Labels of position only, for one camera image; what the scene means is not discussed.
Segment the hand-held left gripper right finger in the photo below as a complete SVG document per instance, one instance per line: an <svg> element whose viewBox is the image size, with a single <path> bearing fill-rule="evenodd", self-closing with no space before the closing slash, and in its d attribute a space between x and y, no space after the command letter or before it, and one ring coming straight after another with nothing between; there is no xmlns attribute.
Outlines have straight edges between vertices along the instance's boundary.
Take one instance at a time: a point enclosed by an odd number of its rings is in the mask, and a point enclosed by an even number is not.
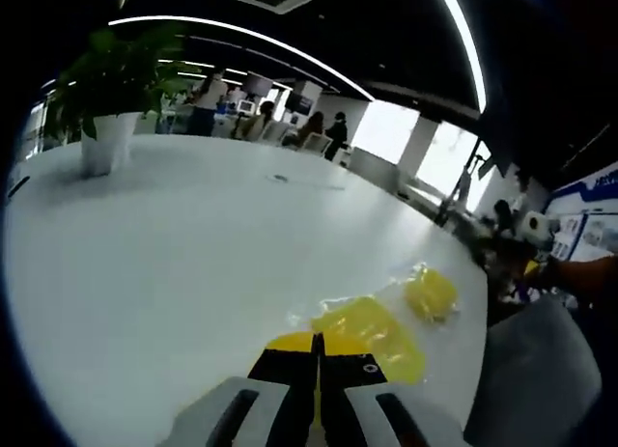
<svg viewBox="0 0 618 447"><path fill-rule="evenodd" d="M355 341L318 350L320 415L329 446L463 446L457 420L413 385L386 379Z"/></svg>

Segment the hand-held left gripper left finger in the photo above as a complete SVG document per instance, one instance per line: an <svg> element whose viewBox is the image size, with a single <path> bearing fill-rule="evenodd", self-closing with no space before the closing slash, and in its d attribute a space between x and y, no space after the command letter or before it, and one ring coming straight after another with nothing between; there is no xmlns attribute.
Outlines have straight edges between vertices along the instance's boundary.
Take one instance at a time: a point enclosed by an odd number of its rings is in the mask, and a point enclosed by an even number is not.
<svg viewBox="0 0 618 447"><path fill-rule="evenodd" d="M228 377L183 409L168 446L305 446L315 417L320 339L270 341L248 375Z"/></svg>

